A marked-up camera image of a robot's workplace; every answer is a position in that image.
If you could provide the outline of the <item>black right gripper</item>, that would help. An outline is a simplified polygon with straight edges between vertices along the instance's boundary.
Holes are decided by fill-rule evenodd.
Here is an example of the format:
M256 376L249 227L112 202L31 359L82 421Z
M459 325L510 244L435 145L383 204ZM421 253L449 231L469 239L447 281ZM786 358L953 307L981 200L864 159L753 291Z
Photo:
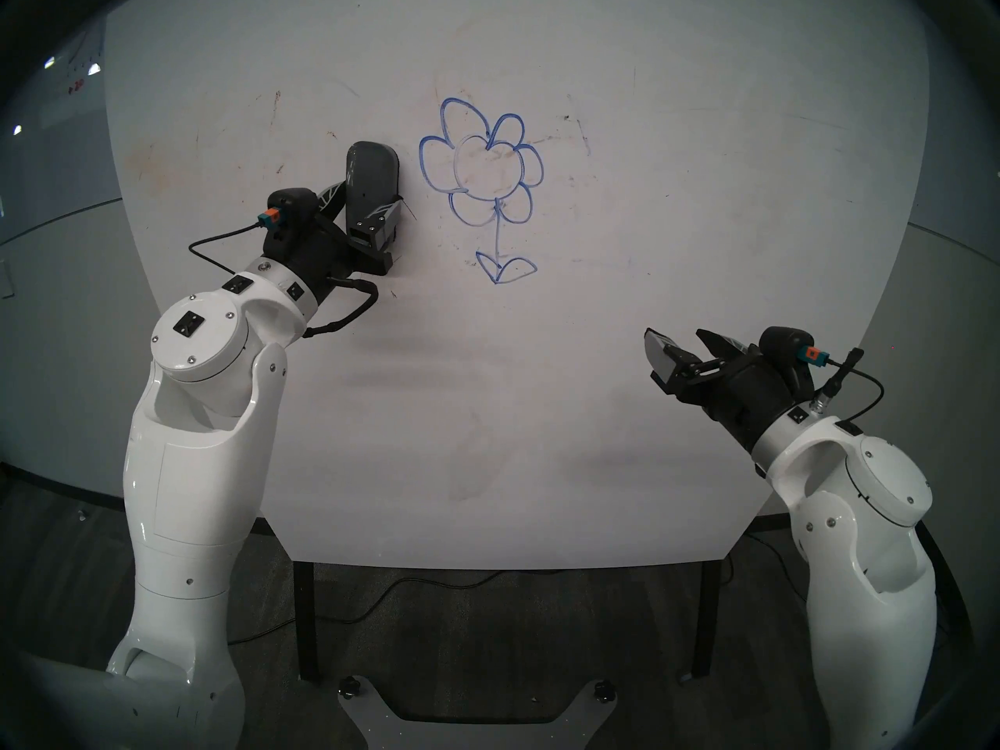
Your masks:
M652 328L644 332L650 378L667 395L702 408L747 452L782 415L805 399L805 364L765 354L699 328L709 359L678 347ZM702 373L697 366L719 366Z

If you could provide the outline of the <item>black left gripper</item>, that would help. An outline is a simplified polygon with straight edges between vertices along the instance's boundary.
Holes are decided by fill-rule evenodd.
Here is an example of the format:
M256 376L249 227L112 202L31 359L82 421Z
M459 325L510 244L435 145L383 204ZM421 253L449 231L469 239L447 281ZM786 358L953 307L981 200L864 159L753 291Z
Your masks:
M318 192L317 214L337 219L345 208L346 192L346 180ZM289 269L320 305L335 288L333 280L388 273L402 206L403 198L392 198L364 213L359 207L347 210L346 232L334 223L321 223L319 216L308 223L271 227L263 256Z

